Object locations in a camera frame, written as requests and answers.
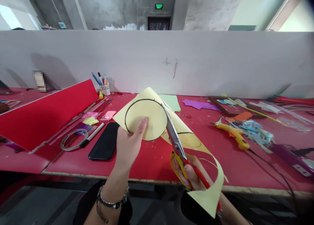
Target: table edge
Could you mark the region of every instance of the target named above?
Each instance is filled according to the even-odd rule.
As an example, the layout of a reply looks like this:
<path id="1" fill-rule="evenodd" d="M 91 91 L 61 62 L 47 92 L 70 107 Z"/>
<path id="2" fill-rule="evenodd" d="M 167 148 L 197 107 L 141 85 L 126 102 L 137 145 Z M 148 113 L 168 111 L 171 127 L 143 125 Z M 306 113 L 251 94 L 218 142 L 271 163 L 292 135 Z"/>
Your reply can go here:
<path id="1" fill-rule="evenodd" d="M 79 178 L 90 178 L 90 179 L 107 179 L 107 176 L 100 175 L 87 175 L 87 174 L 76 174 L 76 173 L 61 173 L 61 172 L 51 172 L 43 170 L 42 174 L 48 175 L 58 175 L 65 177 L 79 177 Z M 177 181 L 164 181 L 164 180 L 151 180 L 151 179 L 129 179 L 129 182 L 144 182 L 144 183 L 155 183 L 155 184 L 165 184 L 165 185 L 182 185 L 181 182 Z M 257 187 L 242 187 L 242 186 L 228 186 L 224 185 L 222 187 L 222 192 L 234 192 L 234 193 L 244 193 L 244 194 L 256 194 L 265 196 L 279 196 L 279 197 L 290 197 L 290 191 L 280 190 L 280 189 L 267 189 L 267 188 L 257 188 Z M 294 191 L 296 198 L 299 199 L 314 199 L 314 192 L 307 191 Z"/>

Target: scissor blade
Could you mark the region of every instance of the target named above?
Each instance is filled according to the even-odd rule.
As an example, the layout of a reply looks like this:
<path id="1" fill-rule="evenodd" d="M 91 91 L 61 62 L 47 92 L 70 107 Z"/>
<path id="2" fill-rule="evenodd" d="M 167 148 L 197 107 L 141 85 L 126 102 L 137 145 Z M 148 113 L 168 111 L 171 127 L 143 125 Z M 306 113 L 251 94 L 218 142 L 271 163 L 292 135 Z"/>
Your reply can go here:
<path id="1" fill-rule="evenodd" d="M 173 122 L 170 118 L 170 115 L 169 115 L 168 111 L 166 110 L 165 106 L 163 104 L 161 104 L 161 106 L 163 107 L 163 109 L 165 110 L 166 115 L 167 115 L 168 121 L 167 121 L 166 129 L 167 129 L 167 132 L 168 132 L 168 135 L 170 138 L 170 142 L 172 143 L 172 146 L 173 146 L 176 154 L 178 156 L 180 156 L 181 158 L 186 159 L 185 152 L 183 150 L 181 141 L 180 141 L 178 133 L 177 133 L 177 131 L 173 125 Z"/>

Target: scissors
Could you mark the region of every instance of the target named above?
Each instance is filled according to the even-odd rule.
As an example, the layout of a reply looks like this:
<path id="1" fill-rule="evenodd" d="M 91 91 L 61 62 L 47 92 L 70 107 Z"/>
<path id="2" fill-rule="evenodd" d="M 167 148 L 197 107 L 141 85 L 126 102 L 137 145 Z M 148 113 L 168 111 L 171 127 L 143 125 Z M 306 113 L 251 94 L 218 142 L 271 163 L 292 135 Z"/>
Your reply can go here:
<path id="1" fill-rule="evenodd" d="M 177 131 L 176 131 L 174 125 L 173 125 L 173 122 L 172 122 L 172 120 L 171 120 L 171 118 L 169 116 L 169 113 L 168 113 L 168 111 L 166 110 L 166 108 L 165 108 L 165 106 L 163 104 L 161 104 L 161 106 L 163 107 L 163 109 L 165 110 L 166 115 L 167 115 L 168 122 L 167 122 L 166 129 L 167 129 L 167 132 L 168 132 L 168 135 L 169 135 L 170 142 L 171 142 L 171 144 L 173 146 L 173 151 L 171 152 L 171 156 L 170 156 L 170 163 L 171 163 L 171 167 L 172 167 L 173 171 L 176 173 L 176 175 L 180 179 L 181 183 L 183 185 L 185 185 L 183 183 L 182 179 L 179 176 L 179 172 L 173 166 L 173 159 L 175 157 L 177 159 L 177 162 L 179 163 L 180 168 L 182 170 L 182 173 L 183 173 L 183 175 L 184 175 L 184 177 L 186 179 L 189 180 L 189 178 L 186 175 L 186 172 L 184 170 L 184 166 L 186 164 L 189 164 L 189 165 L 191 165 L 193 167 L 196 175 L 201 180 L 201 182 L 204 184 L 206 189 L 208 189 L 210 187 L 209 182 L 207 181 L 207 179 L 205 178 L 203 173 L 200 171 L 200 169 L 197 166 L 192 165 L 191 162 L 189 161 L 189 159 L 186 157 L 185 152 L 183 150 L 183 146 L 182 146 L 181 141 L 179 139 L 178 133 L 177 133 Z M 192 189 L 191 185 L 192 184 L 190 183 L 190 186 L 186 186 L 185 185 L 185 187 L 191 190 Z M 217 205 L 217 213 L 219 213 L 220 211 L 221 211 L 221 204 L 220 204 L 220 201 L 219 201 L 218 205 Z"/>

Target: green paper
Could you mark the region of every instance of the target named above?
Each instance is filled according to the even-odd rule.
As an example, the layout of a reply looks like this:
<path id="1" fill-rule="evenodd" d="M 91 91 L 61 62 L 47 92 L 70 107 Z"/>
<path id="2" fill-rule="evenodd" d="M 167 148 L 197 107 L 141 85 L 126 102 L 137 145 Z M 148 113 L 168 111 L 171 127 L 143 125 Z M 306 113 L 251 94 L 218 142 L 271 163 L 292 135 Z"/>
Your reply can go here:
<path id="1" fill-rule="evenodd" d="M 178 98 L 176 95 L 159 94 L 159 97 L 162 100 L 164 100 L 164 102 L 167 103 L 173 111 L 177 112 L 181 111 L 180 105 L 178 103 Z"/>

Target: pen holder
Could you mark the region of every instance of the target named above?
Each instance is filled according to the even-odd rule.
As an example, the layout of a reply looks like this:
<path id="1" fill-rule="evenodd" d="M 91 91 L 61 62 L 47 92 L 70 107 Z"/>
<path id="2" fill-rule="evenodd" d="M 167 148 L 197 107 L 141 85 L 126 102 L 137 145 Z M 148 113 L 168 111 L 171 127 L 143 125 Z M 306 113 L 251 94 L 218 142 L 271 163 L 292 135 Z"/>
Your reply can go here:
<path id="1" fill-rule="evenodd" d="M 109 83 L 107 85 L 100 86 L 100 89 L 105 96 L 110 95 Z"/>

